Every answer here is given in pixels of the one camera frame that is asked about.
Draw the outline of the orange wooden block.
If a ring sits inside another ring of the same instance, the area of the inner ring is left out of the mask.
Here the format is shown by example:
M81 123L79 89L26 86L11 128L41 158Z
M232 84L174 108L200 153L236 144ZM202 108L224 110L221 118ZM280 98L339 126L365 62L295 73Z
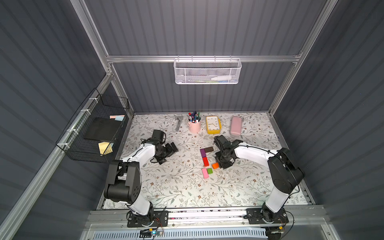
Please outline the orange wooden block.
M214 169L217 169L217 168L219 168L220 166L219 166L218 163L214 163L214 164L212 164L212 167L213 167Z

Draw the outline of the brown wooden block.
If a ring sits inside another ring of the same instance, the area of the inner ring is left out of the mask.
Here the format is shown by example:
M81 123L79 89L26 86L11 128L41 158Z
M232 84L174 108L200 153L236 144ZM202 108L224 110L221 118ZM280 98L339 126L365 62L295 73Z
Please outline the brown wooden block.
M204 151L205 151L206 153L210 153L210 152L213 152L213 151L214 151L214 148L213 148L213 147L204 148Z

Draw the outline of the red wooden block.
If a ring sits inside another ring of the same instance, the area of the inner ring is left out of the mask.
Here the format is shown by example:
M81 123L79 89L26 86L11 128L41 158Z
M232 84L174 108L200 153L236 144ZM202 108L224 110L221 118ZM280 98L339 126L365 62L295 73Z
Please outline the red wooden block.
M208 167L210 165L207 157L203 157L203 163L204 163L204 167Z

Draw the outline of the pink wooden block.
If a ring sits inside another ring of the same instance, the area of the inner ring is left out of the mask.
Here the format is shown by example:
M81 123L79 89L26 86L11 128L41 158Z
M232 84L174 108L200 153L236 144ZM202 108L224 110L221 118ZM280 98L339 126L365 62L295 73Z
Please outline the pink wooden block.
M208 173L208 170L206 168L202 169L202 174L203 174L204 179L209 178L209 173Z

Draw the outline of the purple wooden block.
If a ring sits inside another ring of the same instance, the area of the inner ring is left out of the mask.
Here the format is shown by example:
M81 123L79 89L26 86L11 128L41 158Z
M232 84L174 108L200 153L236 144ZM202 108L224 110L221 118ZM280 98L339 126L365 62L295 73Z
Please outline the purple wooden block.
M205 149L200 149L200 152L201 152L201 156L203 158L205 158L207 155L206 155L206 152L205 152Z

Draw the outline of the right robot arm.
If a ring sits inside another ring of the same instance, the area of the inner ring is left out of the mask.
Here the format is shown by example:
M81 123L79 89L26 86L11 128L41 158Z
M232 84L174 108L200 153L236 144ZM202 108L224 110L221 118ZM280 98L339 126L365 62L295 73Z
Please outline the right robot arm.
M287 148L280 150L268 150L247 144L241 140L230 142L223 135L214 137L214 144L219 151L215 153L215 159L219 167L227 169L236 159L245 159L269 169L273 189L263 203L260 211L255 214L248 213L248 218L257 221L263 220L267 224L273 224L277 220L283 220L285 216L284 205L288 198L295 194L295 188L305 177L305 172L294 163L293 154Z

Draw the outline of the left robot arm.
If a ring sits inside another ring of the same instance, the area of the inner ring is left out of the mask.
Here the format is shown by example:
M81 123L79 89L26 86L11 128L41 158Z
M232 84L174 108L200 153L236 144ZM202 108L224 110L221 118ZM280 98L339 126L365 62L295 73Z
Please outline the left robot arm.
M175 143L166 143L166 133L154 130L152 136L142 140L139 148L121 160L110 162L104 197L113 202L124 203L133 217L143 226L155 221L153 204L141 195L141 168L147 162L164 164L179 150Z

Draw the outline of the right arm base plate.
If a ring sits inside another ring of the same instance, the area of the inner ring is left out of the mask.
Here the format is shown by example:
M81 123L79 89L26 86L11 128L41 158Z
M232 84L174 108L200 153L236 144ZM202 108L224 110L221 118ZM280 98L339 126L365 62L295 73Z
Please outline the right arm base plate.
M249 224L281 224L285 226L289 223L287 213L284 208L277 213L271 212L269 209L249 208L243 219L248 220Z

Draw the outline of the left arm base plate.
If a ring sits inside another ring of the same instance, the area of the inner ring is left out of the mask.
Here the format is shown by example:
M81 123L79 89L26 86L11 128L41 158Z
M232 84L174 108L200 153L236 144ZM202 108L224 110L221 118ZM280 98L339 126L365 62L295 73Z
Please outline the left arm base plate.
M157 228L166 227L169 220L169 212L166 210L150 210L146 216L135 215L132 212L127 213L128 228Z

